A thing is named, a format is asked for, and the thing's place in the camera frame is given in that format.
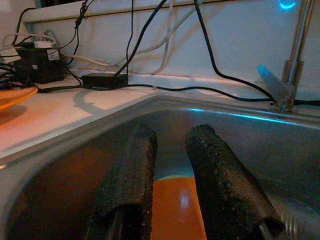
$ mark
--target faucet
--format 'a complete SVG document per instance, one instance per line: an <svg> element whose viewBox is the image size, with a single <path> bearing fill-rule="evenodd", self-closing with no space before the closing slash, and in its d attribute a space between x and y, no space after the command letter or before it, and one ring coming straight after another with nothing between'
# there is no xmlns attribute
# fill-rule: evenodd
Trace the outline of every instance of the faucet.
<svg viewBox="0 0 320 240"><path fill-rule="evenodd" d="M306 42L313 7L314 0L303 0L291 56L290 59L285 62L282 80L272 74L266 66L259 65L257 67L260 77L276 100L275 109L281 113L291 112L295 104L299 80L304 66L301 56Z"/></svg>

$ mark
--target white wall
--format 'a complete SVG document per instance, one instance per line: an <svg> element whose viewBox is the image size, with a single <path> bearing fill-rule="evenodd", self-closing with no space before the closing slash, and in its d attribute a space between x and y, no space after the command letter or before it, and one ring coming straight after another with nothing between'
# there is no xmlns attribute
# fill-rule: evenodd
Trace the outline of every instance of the white wall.
<svg viewBox="0 0 320 240"><path fill-rule="evenodd" d="M277 76L281 76L285 60L291 53L302 0L296 0L296 6L287 11L280 8L280 1L284 0L224 1L201 7L216 62L223 73L253 82L261 81L256 66L264 64ZM174 22L190 8L175 7ZM135 13L133 43L150 14L150 10ZM140 49L157 43L165 35L167 14L167 10L162 9L156 15L145 33ZM73 27L74 19L34 24L38 32L53 30L61 45L71 39ZM129 31L130 13L90 17L83 21L80 28L81 45L78 54L114 63L125 55ZM316 0L303 54L305 63L300 83L303 86L320 87L319 46L320 1ZM74 47L75 44L64 51L70 54ZM157 69L162 52L163 48L137 56L131 67L141 71ZM76 65L85 67L88 64L77 61ZM162 73L217 77L210 64L196 13L170 39L169 58Z"/></svg>
<svg viewBox="0 0 320 240"><path fill-rule="evenodd" d="M20 13L26 8L34 8L35 0L0 0L0 43L7 34L16 32ZM26 32L24 24L21 33Z"/></svg>

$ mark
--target orange plate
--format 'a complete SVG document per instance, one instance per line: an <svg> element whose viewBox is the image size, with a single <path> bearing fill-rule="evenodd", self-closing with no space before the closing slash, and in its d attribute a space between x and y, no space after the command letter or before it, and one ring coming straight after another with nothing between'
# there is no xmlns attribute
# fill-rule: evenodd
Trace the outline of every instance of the orange plate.
<svg viewBox="0 0 320 240"><path fill-rule="evenodd" d="M36 87L0 91L0 112L21 103L37 92Z"/></svg>
<svg viewBox="0 0 320 240"><path fill-rule="evenodd" d="M154 182L150 239L207 239L193 177Z"/></svg>

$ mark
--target power adapter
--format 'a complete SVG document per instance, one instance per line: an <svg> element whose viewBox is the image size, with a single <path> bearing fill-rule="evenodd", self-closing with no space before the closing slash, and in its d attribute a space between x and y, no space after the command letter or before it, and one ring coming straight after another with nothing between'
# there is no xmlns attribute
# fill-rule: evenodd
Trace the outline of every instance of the power adapter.
<svg viewBox="0 0 320 240"><path fill-rule="evenodd" d="M128 85L128 75L119 74L114 77L112 73L90 73L81 77L84 86L98 88L121 88Z"/></svg>

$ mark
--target sink basin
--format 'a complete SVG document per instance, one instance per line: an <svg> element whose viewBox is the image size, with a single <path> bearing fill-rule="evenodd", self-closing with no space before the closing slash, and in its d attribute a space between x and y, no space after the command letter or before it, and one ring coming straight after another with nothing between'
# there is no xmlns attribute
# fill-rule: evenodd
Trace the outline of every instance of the sink basin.
<svg viewBox="0 0 320 240"><path fill-rule="evenodd" d="M2 198L0 239L82 239L103 176L140 123L157 133L156 179L193 176L184 137L190 128L210 124L280 215L290 201L317 218L320 118L158 95L2 159L0 182L10 178L11 190ZM306 223L309 240L320 239L309 212L290 209Z"/></svg>

